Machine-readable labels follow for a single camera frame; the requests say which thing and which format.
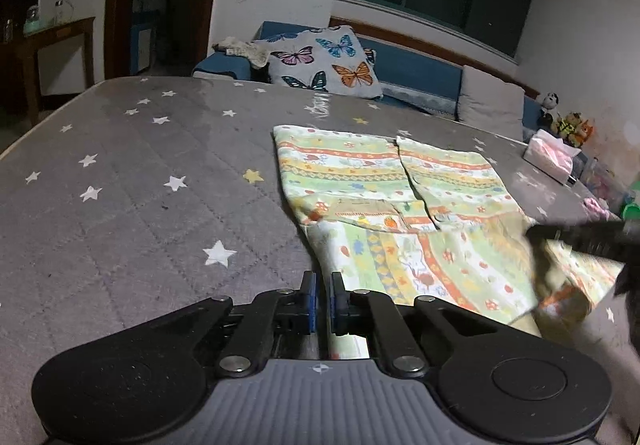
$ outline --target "pink butterfly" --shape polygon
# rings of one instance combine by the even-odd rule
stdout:
[[[271,55],[276,56],[287,66],[295,66],[299,62],[302,64],[311,64],[314,58],[311,57],[312,46],[305,46],[302,50],[295,53],[287,53],[286,51],[272,51]]]

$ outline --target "orange butterfly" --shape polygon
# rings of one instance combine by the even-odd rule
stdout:
[[[373,77],[371,76],[369,66],[367,66],[366,62],[361,62],[355,71],[336,64],[331,64],[331,66],[338,75],[340,75],[342,84],[349,88],[353,88],[353,86],[356,85],[356,82],[358,84],[365,83],[367,86],[373,84]]]

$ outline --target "blue sofa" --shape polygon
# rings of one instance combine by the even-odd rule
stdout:
[[[308,30],[308,26],[287,24],[284,22],[265,21],[256,35],[256,39],[268,39],[277,34],[298,34]],[[385,87],[385,83],[415,90],[418,98],[411,94],[389,95],[386,91],[380,101],[404,108],[417,108],[440,116],[455,118],[456,105],[462,84],[462,67],[436,59],[426,54],[417,53],[399,46],[359,37],[363,48],[376,51],[375,72]],[[200,62],[193,70],[196,77],[227,76],[236,80],[252,80],[249,61],[244,57],[227,56],[216,52]],[[540,105],[533,99],[525,97],[522,125],[526,130],[538,129]]]

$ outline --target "panda plush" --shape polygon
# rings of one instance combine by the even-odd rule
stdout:
[[[540,118],[538,125],[541,128],[549,129],[554,123],[554,117],[550,111],[554,110],[558,105],[558,95],[555,93],[547,93],[546,95],[538,95],[536,102],[542,106],[540,110]]]

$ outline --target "stuffed toy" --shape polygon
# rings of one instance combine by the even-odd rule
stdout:
[[[569,113],[564,118],[556,118],[556,121],[551,124],[551,132],[554,135],[567,140],[569,135],[575,133],[575,129],[582,123],[580,113]]]
[[[542,106],[538,125],[541,128],[549,129],[554,123],[554,117],[550,113],[558,105],[558,95],[555,93],[547,93],[546,95],[538,95],[536,102]]]
[[[558,106],[558,95],[556,95],[555,93],[547,93],[544,96],[538,95],[538,97],[536,98],[536,102],[540,104],[542,108],[548,113]]]
[[[567,140],[574,148],[581,148],[592,134],[593,126],[589,123],[589,120],[585,120],[575,128],[575,131],[567,137]]]

